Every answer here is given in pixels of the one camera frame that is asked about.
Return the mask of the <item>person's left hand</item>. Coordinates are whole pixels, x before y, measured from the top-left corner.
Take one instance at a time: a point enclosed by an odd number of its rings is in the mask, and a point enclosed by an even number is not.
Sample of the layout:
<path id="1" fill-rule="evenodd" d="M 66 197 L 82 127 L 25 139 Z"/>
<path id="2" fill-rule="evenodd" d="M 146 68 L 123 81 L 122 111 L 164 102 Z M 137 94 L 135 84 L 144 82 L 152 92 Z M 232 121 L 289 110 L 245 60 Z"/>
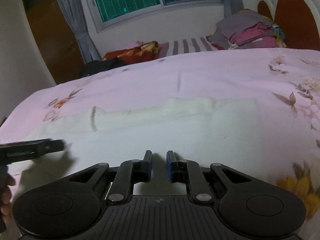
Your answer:
<path id="1" fill-rule="evenodd" d="M 12 192 L 10 188 L 15 185 L 15 179 L 10 174 L 7 174 L 5 188 L 1 191 L 1 214 L 3 219 L 6 221 L 12 217 Z"/>

